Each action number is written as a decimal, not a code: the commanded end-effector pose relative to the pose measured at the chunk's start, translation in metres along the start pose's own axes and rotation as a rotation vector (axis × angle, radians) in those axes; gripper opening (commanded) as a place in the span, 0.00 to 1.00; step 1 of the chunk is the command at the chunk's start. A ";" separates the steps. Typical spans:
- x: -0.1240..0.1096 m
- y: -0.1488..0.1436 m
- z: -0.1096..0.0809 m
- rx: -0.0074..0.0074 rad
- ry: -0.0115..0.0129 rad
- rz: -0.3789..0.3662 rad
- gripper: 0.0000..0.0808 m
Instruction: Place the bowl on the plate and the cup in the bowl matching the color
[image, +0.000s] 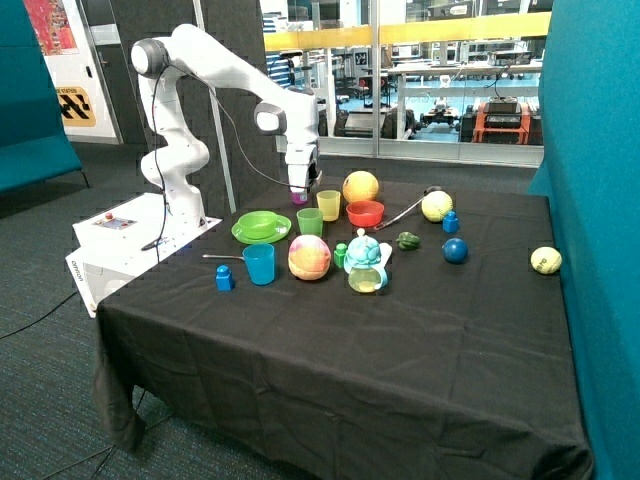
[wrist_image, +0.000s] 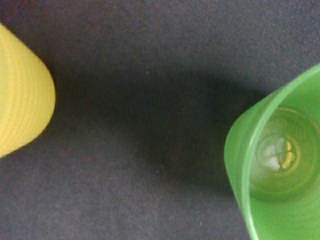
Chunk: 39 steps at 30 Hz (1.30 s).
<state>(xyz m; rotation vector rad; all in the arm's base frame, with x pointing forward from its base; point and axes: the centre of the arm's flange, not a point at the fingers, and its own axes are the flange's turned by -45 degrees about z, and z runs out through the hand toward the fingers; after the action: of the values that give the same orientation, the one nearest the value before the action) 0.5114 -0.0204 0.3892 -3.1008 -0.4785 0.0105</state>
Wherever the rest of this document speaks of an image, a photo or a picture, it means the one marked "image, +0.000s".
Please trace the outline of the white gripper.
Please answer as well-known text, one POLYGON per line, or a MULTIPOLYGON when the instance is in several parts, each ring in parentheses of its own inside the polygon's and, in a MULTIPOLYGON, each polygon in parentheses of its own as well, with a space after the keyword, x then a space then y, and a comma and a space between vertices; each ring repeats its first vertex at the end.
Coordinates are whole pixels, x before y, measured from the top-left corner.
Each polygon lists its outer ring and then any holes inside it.
POLYGON ((288 143, 285 152, 290 189, 308 189, 321 176, 318 169, 318 143, 288 143))

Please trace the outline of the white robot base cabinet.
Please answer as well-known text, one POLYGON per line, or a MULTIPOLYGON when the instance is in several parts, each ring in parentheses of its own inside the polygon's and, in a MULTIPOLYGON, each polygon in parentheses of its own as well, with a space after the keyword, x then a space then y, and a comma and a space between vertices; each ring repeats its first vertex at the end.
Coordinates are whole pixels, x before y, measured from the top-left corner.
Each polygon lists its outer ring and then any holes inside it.
POLYGON ((160 194, 144 193, 73 225, 80 247, 66 257, 90 317, 130 281, 220 223, 176 227, 160 194))

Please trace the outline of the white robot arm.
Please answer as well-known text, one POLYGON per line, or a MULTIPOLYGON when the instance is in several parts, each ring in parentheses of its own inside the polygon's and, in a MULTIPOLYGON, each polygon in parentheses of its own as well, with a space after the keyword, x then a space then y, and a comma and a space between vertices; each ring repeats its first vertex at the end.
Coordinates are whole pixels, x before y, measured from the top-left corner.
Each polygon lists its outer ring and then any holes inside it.
POLYGON ((141 161, 146 179, 163 190, 169 227, 200 227, 203 198, 188 175, 205 167, 221 121, 213 116, 212 93, 242 90, 263 135, 287 142, 287 186, 294 203, 307 202, 320 175, 318 104, 303 86, 283 87, 237 56, 202 29, 183 24, 168 37, 139 40, 131 48, 138 74, 139 98, 149 128, 165 140, 141 161))

